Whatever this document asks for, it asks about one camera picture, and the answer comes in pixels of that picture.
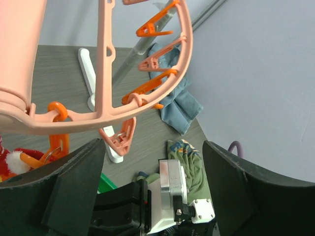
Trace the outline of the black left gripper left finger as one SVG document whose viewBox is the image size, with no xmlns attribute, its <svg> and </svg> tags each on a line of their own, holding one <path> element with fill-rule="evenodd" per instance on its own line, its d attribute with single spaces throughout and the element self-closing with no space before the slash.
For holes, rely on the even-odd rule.
<svg viewBox="0 0 315 236">
<path fill-rule="evenodd" d="M 105 144 L 93 139 L 69 155 L 0 184 L 2 236 L 86 236 Z"/>
</svg>

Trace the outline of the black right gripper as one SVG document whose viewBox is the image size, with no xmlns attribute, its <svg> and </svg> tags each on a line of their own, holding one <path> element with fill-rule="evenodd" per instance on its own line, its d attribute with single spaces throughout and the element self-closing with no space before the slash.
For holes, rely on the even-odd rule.
<svg viewBox="0 0 315 236">
<path fill-rule="evenodd" d="M 97 194 L 88 235 L 145 236 L 152 228 L 152 192 L 145 180 Z"/>
</svg>

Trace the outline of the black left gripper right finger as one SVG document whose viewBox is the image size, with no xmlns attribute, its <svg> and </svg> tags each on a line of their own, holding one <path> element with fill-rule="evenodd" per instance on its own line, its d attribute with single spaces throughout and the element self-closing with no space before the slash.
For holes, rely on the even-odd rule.
<svg viewBox="0 0 315 236">
<path fill-rule="evenodd" d="M 222 236 L 313 236 L 315 184 L 280 175 L 205 141 L 204 166 Z"/>
</svg>

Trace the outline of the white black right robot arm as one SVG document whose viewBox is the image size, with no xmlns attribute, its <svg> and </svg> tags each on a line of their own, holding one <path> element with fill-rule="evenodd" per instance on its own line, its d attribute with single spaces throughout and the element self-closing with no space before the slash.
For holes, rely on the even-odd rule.
<svg viewBox="0 0 315 236">
<path fill-rule="evenodd" d="M 211 236 L 216 229 L 210 199 L 188 202 L 189 190 L 169 184 L 162 191 L 159 180 L 140 179 L 96 196 L 90 236 Z"/>
</svg>

